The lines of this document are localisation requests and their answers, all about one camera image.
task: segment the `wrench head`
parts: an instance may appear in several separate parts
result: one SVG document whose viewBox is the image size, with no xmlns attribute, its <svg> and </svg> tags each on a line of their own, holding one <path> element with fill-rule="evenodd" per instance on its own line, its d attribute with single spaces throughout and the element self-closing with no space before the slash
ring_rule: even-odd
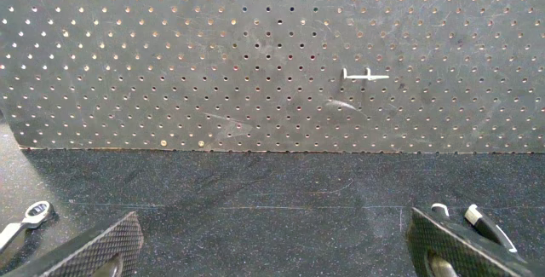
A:
<svg viewBox="0 0 545 277">
<path fill-rule="evenodd" d="M 38 228 L 43 222 L 48 221 L 53 216 L 53 213 L 53 206 L 49 202 L 38 201 L 26 209 L 23 222 L 28 224 L 28 228 Z"/>
</svg>

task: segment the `black tabletop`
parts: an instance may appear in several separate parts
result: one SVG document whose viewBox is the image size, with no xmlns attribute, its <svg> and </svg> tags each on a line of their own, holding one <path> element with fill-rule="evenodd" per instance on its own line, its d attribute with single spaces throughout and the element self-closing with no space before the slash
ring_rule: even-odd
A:
<svg viewBox="0 0 545 277">
<path fill-rule="evenodd" d="M 19 150 L 0 119 L 0 227 L 28 205 L 58 216 L 21 235 L 0 274 L 101 219 L 138 211 L 136 275 L 414 276 L 412 206 L 475 203 L 545 261 L 544 155 Z"/>
</svg>

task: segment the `work surface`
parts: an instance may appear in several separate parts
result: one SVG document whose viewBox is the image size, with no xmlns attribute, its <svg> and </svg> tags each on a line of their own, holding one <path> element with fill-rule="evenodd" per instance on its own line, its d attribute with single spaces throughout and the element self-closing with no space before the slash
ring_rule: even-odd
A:
<svg viewBox="0 0 545 277">
<path fill-rule="evenodd" d="M 0 255 L 0 274 L 113 212 L 136 210 L 137 275 L 415 275 L 411 206 L 475 203 L 545 261 L 543 155 L 21 151 L 0 119 L 0 223 L 35 200 L 58 218 Z"/>
</svg>

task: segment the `pegboard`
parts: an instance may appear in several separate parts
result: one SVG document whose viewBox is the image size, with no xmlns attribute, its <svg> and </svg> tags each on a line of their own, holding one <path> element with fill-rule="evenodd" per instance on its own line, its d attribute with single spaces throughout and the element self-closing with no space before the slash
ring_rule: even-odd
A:
<svg viewBox="0 0 545 277">
<path fill-rule="evenodd" d="M 0 3 L 22 147 L 545 151 L 545 0 Z"/>
</svg>

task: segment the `silver wrench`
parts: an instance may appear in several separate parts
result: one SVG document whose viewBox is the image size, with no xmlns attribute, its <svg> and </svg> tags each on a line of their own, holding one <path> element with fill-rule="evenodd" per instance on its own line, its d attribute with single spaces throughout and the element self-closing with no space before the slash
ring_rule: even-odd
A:
<svg viewBox="0 0 545 277">
<path fill-rule="evenodd" d="M 38 201 L 26 209 L 25 218 L 22 222 L 10 223 L 0 233 L 0 253 L 2 253 L 15 239 L 17 234 L 25 229 L 36 229 L 43 222 L 48 221 L 53 216 L 53 206 L 47 201 Z"/>
</svg>

